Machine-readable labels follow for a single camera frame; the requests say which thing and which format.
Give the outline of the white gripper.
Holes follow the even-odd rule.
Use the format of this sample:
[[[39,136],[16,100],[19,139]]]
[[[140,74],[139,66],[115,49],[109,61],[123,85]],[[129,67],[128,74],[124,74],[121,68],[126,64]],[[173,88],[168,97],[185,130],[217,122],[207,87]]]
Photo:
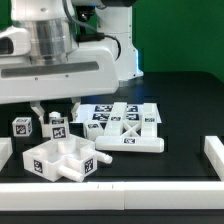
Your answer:
[[[39,101],[72,98],[75,121],[80,96],[114,93],[119,86],[115,56],[105,46],[82,44],[68,55],[65,64],[51,66],[1,65],[0,104],[31,102],[30,107],[44,123]]]

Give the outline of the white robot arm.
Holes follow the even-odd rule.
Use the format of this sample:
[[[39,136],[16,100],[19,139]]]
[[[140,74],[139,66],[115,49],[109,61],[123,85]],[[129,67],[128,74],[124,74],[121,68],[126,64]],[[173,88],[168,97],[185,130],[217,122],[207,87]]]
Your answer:
[[[137,0],[11,0],[0,31],[0,104],[110,94],[141,79],[132,43]]]

